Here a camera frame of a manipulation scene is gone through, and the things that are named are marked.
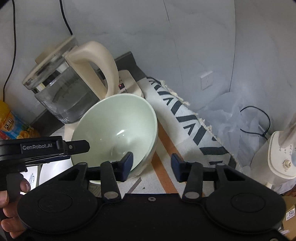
human hand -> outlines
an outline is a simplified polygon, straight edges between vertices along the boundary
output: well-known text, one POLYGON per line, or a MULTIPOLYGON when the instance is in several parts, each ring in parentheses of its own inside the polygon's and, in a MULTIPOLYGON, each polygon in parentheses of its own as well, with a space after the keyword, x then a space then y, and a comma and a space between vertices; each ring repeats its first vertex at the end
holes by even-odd
MULTIPOLYGON (((26 179, 21 181, 20 189, 24 193, 31 190, 31 186, 26 179)), ((17 204, 21 197, 22 195, 20 194, 14 202, 9 203, 7 191, 0 191, 0 208, 3 208, 4 214, 8 217, 1 221, 1 226, 3 230, 9 232, 10 236, 14 239, 25 231, 25 228, 17 215, 17 204)))

wall outlet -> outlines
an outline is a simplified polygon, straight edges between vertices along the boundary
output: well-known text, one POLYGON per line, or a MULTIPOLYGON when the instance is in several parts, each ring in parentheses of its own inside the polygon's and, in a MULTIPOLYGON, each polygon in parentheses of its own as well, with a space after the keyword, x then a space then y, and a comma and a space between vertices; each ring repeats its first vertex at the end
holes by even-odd
POLYGON ((208 88, 213 84, 213 71, 207 72, 200 77, 202 90, 208 88))

orange juice bottle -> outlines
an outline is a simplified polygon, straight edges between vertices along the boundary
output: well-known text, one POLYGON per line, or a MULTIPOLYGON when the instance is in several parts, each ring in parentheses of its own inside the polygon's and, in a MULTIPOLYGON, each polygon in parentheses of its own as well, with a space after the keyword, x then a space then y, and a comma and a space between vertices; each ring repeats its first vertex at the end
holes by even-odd
POLYGON ((0 101, 0 138, 8 140, 39 136, 38 131, 19 119, 5 102, 0 101))

white label sticker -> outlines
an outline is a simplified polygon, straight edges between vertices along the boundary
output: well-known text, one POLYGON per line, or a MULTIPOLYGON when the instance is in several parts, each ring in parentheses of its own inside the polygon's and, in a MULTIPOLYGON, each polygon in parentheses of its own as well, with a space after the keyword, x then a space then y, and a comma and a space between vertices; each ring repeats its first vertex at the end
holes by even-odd
POLYGON ((295 216, 295 208, 286 213, 286 221, 295 216))

black cable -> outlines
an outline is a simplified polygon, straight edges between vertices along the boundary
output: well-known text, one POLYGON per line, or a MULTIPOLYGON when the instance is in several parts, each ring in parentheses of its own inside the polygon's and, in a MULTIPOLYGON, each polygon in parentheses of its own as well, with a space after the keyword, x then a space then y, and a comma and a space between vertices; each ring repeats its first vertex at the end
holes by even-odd
POLYGON ((67 22, 67 19, 65 17, 62 0, 59 0, 59 5, 61 6, 61 12, 62 12, 62 16, 63 16, 64 22, 65 22, 65 24, 66 24, 66 26, 67 26, 70 34, 73 35, 73 32, 72 32, 72 30, 71 30, 71 28, 70 28, 70 26, 69 26, 69 24, 67 22))
POLYGON ((15 65, 15 56, 17 53, 17 37, 16 37, 16 31, 15 31, 15 0, 12 0, 12 7, 13 7, 13 38, 14 38, 14 43, 15 43, 15 49, 14 49, 14 53, 13 53, 12 66, 11 66, 9 75, 4 83, 4 86, 3 86, 3 102, 5 102, 5 87, 6 87, 6 84, 11 76, 11 73, 13 71, 13 67, 15 65))
POLYGON ((250 107, 260 110, 261 112, 263 112, 263 113, 267 116, 268 121, 269 121, 268 128, 266 129, 266 131, 263 132, 263 134, 255 133, 255 132, 248 132, 248 131, 244 131, 244 130, 242 130, 242 129, 241 129, 241 131, 244 132, 244 133, 248 133, 248 134, 255 134, 255 135, 262 136, 262 137, 264 137, 264 138, 267 140, 267 138, 266 138, 266 134, 267 134, 267 132, 269 131, 269 128, 270 128, 270 125, 271 125, 270 118, 269 118, 268 114, 266 114, 266 112, 265 112, 264 110, 261 110, 260 108, 258 108, 258 107, 256 107, 256 106, 252 106, 252 105, 249 105, 249 106, 246 106, 245 108, 242 108, 242 109, 240 110, 240 112, 242 112, 243 110, 245 110, 245 109, 247 109, 247 108, 250 108, 250 107))

